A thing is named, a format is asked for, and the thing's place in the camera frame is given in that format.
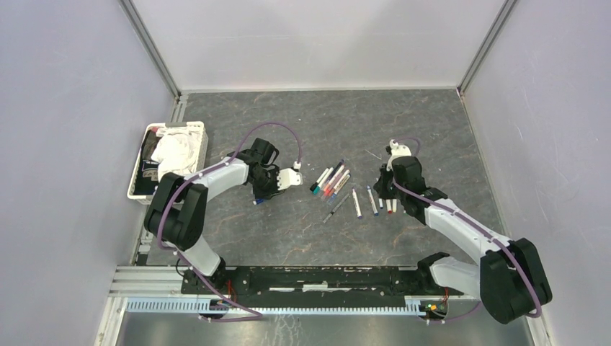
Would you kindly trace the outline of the black cap white marker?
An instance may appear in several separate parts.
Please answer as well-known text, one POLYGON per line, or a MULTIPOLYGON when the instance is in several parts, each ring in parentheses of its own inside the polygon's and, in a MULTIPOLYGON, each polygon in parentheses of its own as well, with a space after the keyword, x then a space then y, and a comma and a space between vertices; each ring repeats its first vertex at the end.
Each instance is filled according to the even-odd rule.
POLYGON ((318 187, 319 183, 326 176, 326 173, 328 171, 329 171, 329 167, 326 167, 325 170, 322 171, 322 173, 319 175, 319 177, 316 179, 316 181, 311 185, 311 187, 310 187, 310 191, 311 192, 314 192, 316 190, 316 188, 318 187))

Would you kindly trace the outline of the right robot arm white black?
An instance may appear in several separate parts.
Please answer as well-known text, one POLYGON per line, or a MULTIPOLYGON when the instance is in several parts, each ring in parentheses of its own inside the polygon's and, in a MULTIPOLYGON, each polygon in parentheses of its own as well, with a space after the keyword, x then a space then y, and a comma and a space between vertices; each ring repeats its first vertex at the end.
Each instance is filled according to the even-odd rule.
POLYGON ((522 316, 538 318, 553 293, 536 246, 510 239, 469 216, 441 190, 427 186, 414 156, 397 156, 380 167, 373 185, 384 200, 401 204, 406 214, 438 231, 462 249, 472 264, 438 252, 419 262, 418 289, 434 294, 452 288, 478 299, 499 323, 522 316))

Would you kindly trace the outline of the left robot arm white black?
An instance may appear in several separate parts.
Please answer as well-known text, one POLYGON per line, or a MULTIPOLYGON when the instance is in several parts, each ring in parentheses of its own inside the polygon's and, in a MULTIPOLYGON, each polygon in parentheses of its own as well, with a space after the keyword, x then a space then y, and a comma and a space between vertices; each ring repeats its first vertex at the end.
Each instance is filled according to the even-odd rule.
POLYGON ((226 286, 226 274, 219 270, 225 262, 202 235, 208 202, 246 184, 258 200, 281 194, 280 168, 275 164, 279 153, 269 141, 256 138, 234 159, 227 156, 190 177, 167 173, 161 178, 146 211, 144 229, 177 250, 200 273, 198 283, 208 293, 219 293, 226 286))

